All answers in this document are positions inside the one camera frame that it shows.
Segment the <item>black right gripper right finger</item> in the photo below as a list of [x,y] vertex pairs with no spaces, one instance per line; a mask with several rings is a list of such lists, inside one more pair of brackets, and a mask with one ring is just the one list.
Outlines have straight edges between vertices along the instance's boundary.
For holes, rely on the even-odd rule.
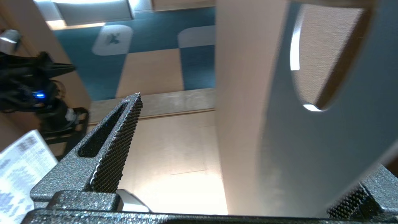
[[398,178],[379,165],[327,214],[330,218],[398,218]]

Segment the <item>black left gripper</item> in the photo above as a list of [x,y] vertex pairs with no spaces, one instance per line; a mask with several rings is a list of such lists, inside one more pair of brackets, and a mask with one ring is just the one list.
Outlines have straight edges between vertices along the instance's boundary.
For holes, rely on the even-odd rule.
[[46,52],[35,57],[0,53],[0,111],[62,111],[62,91],[54,77],[75,70]]

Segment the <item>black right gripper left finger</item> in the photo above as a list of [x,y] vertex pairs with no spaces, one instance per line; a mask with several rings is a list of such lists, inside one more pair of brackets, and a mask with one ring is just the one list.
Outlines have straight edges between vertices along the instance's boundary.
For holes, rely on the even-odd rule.
[[48,202],[63,190],[114,193],[142,108],[140,93],[122,99],[32,188],[31,199]]

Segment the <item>grey do-not-disturb door sign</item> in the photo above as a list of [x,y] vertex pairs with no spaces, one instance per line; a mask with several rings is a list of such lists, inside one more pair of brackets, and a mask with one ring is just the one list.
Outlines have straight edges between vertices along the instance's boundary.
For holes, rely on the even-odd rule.
[[266,112],[258,168],[264,216],[316,217],[398,151],[398,0],[376,4],[347,81],[317,112],[299,99],[290,67],[300,7],[289,7]]

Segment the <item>grey marble door threshold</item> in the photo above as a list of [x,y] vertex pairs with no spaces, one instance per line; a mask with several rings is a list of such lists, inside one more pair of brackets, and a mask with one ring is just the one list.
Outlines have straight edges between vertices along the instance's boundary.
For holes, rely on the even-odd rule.
[[[90,108],[89,123],[100,122],[108,115],[124,98],[93,101]],[[143,109],[141,118],[158,117],[172,114],[184,114],[194,111],[207,111],[215,109],[216,90],[203,88],[189,91],[177,91],[170,93],[141,96]]]

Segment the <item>beige room door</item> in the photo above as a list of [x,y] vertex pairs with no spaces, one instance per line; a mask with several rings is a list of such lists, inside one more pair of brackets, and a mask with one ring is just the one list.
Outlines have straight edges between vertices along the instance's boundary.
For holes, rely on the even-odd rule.
[[[216,0],[216,126],[227,210],[232,215],[281,216],[271,165],[260,189],[259,155],[271,79],[289,0]],[[301,99],[317,104],[363,9],[302,7]]]

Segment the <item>white printed paper label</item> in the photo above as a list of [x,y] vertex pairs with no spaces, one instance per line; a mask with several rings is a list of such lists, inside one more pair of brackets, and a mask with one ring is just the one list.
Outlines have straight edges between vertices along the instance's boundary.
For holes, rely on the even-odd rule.
[[0,224],[20,224],[34,210],[30,191],[57,163],[37,130],[0,153]]

